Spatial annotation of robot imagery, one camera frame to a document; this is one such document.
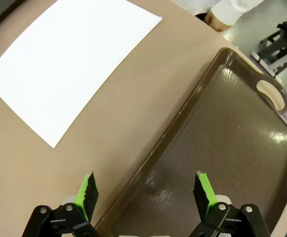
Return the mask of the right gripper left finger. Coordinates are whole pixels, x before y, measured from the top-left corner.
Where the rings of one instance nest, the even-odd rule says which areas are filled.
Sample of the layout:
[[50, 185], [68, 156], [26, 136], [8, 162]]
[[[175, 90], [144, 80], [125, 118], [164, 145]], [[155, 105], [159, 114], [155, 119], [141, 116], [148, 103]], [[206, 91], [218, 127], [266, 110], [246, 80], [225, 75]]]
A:
[[61, 204], [54, 210], [47, 205], [35, 207], [22, 236], [60, 237], [71, 234], [74, 237], [98, 237], [91, 225], [98, 196], [94, 173], [87, 174], [73, 202]]

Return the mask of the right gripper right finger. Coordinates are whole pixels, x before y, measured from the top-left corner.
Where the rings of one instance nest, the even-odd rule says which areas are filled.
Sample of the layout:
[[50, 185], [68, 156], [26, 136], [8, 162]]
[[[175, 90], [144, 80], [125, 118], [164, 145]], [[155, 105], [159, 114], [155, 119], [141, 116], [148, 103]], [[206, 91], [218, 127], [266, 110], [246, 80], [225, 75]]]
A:
[[206, 173], [197, 172], [193, 194], [201, 222], [191, 237], [269, 237], [265, 221], [254, 204], [234, 207], [219, 201]]

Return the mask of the person's left hand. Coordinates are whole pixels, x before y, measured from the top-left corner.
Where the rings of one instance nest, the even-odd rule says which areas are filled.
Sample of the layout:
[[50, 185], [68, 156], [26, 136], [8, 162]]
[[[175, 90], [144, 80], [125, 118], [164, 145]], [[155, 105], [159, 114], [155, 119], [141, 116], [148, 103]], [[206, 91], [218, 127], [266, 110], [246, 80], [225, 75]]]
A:
[[231, 28], [218, 20], [211, 11], [209, 11], [204, 19], [204, 22], [217, 32], [223, 32]]

